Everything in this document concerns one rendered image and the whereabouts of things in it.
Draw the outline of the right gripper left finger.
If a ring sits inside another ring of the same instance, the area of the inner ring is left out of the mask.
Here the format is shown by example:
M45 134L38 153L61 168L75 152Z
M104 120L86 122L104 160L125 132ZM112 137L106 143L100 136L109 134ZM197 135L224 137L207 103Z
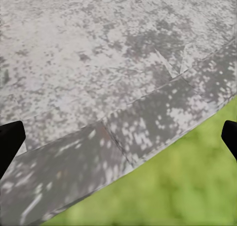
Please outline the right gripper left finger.
M25 139L26 135L22 121L19 120L0 126L0 179Z

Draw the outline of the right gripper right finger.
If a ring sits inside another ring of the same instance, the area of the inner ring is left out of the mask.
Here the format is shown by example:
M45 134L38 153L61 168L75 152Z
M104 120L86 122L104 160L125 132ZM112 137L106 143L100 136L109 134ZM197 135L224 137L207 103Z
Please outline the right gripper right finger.
M237 160L237 122L225 121L221 137Z

